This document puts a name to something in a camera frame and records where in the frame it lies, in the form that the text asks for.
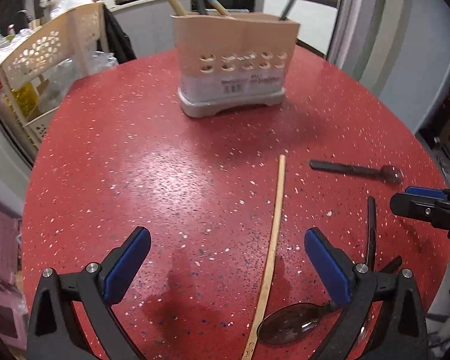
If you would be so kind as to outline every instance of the dark utensil handle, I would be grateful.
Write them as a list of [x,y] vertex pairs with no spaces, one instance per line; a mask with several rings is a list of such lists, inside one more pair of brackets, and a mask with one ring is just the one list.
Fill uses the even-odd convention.
[[287,5],[285,6],[282,14],[280,15],[279,21],[284,21],[287,18],[288,13],[292,9],[294,3],[295,3],[295,0],[288,0]]
[[368,237],[367,254],[365,264],[371,271],[375,270],[375,250],[377,249],[377,205],[371,196],[367,198],[368,203]]
[[331,173],[342,173],[346,175],[357,175],[366,177],[379,177],[382,175],[382,172],[378,169],[372,169],[356,165],[345,165],[344,163],[318,161],[318,160],[310,160],[310,168],[314,170],[324,170]]
[[395,271],[398,271],[402,263],[403,263],[402,256],[397,256],[387,265],[385,265],[382,269],[380,269],[380,272],[384,274],[392,274]]
[[197,10],[200,15],[208,15],[207,10],[205,9],[205,1],[204,0],[195,0],[197,2]]

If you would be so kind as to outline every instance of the utensil holder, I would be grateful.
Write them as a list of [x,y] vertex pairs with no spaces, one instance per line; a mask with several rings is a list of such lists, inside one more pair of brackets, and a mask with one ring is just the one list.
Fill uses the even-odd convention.
[[299,23],[263,13],[174,16],[182,110],[212,116],[240,105],[279,104]]

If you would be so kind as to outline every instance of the spoon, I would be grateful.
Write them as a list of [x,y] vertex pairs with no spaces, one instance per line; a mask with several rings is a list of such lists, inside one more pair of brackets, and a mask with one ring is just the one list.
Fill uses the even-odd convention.
[[392,165],[384,165],[380,169],[373,169],[365,166],[310,160],[310,168],[314,170],[324,170],[331,173],[341,173],[345,175],[362,176],[369,179],[382,180],[388,184],[400,184],[403,181],[402,172]]
[[310,333],[327,314],[338,310],[333,302],[319,306],[314,303],[295,303],[266,317],[257,329],[258,340],[269,345],[283,345],[297,341]]

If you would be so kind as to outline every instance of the spoon handle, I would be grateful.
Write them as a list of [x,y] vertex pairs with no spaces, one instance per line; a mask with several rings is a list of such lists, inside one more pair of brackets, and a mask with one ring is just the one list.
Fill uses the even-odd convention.
[[327,161],[310,160],[310,168],[345,175],[356,175],[372,178],[382,176],[382,171],[379,169],[367,168],[365,166],[345,165],[344,163],[333,163]]

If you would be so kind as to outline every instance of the metal screw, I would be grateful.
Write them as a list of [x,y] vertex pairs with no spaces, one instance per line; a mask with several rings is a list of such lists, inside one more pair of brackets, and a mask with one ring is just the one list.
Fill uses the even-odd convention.
[[409,279],[413,276],[413,273],[408,268],[405,268],[402,270],[402,275],[405,276],[407,279]]
[[98,264],[96,262],[91,262],[90,264],[87,265],[85,269],[87,270],[88,273],[92,274],[93,272],[97,271]]
[[356,270],[359,271],[361,274],[366,274],[368,272],[368,267],[366,264],[363,264],[362,262],[360,264],[357,264],[355,266]]
[[49,278],[51,275],[53,275],[53,269],[52,268],[45,268],[42,272],[42,276],[44,278]]

